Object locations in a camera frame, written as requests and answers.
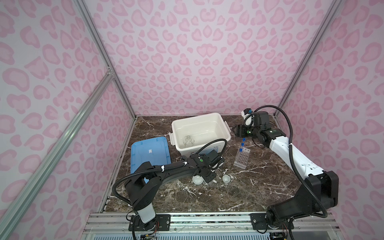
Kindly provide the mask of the clear test tube rack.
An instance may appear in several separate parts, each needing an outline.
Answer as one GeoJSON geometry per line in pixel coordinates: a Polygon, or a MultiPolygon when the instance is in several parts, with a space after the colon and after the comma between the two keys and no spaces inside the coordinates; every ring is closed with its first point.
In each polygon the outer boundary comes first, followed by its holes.
{"type": "Polygon", "coordinates": [[[235,161],[234,161],[234,166],[245,170],[248,165],[248,160],[249,160],[251,150],[243,146],[240,146],[240,148],[243,148],[243,151],[239,152],[239,149],[238,149],[238,152],[236,154],[235,161]]]}

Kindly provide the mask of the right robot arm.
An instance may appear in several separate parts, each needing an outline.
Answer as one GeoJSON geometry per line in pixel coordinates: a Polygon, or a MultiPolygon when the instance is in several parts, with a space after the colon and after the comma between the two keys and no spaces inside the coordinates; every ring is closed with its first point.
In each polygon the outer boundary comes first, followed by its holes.
{"type": "Polygon", "coordinates": [[[242,111],[243,124],[235,127],[239,138],[258,140],[265,148],[277,154],[293,171],[301,183],[293,197],[267,208],[263,226],[293,228],[293,220],[328,217],[327,210],[338,204],[339,177],[333,171],[325,171],[316,165],[293,144],[293,128],[287,119],[289,134],[273,128],[268,112],[261,108],[256,111],[242,111]]]}

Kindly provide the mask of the clear glass flask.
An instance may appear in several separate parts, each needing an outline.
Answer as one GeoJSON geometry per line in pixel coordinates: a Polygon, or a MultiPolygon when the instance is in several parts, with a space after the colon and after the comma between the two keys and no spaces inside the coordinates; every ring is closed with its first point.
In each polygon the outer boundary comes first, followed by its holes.
{"type": "Polygon", "coordinates": [[[191,136],[186,136],[183,139],[183,143],[186,148],[190,148],[194,145],[195,140],[191,136]]]}

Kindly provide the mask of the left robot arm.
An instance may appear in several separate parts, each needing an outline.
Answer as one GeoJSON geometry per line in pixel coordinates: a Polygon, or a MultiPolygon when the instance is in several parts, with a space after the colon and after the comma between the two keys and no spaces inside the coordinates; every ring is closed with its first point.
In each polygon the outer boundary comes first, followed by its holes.
{"type": "Polygon", "coordinates": [[[134,212],[143,224],[156,218],[153,200],[162,185],[182,178],[199,176],[209,183],[217,174],[215,170],[224,164],[221,154],[212,150],[208,154],[193,154],[182,157],[180,161],[168,165],[143,163],[134,174],[124,181],[125,191],[134,212]]]}

